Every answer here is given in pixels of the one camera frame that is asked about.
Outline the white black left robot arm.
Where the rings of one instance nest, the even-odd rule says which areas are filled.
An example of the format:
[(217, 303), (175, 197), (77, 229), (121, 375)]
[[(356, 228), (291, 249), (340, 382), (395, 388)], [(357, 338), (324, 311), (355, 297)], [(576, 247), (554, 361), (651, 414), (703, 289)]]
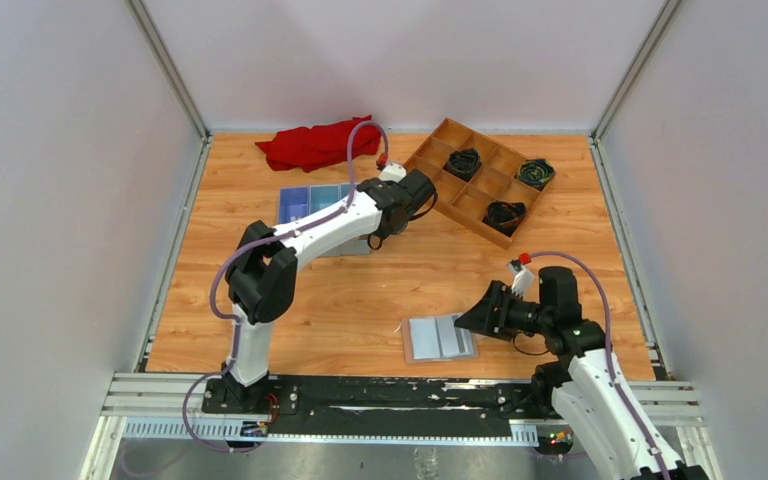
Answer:
[(425, 215), (438, 195), (419, 170), (398, 179), (375, 177), (353, 186), (337, 202), (296, 221), (250, 224), (216, 278), (226, 281), (232, 323), (231, 351), (222, 370), (247, 389), (268, 372), (275, 321), (292, 305), (298, 273), (328, 251), (358, 237), (380, 241)]

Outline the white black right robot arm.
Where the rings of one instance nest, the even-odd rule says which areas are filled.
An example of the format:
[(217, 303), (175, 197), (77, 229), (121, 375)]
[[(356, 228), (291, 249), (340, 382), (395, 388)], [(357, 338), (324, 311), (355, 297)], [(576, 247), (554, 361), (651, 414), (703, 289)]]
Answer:
[(572, 270), (515, 268), (513, 284), (491, 281), (456, 327), (500, 340), (543, 337), (556, 359), (536, 367), (532, 404), (569, 424), (602, 478), (707, 478), (658, 433), (630, 391), (605, 330), (582, 313)]

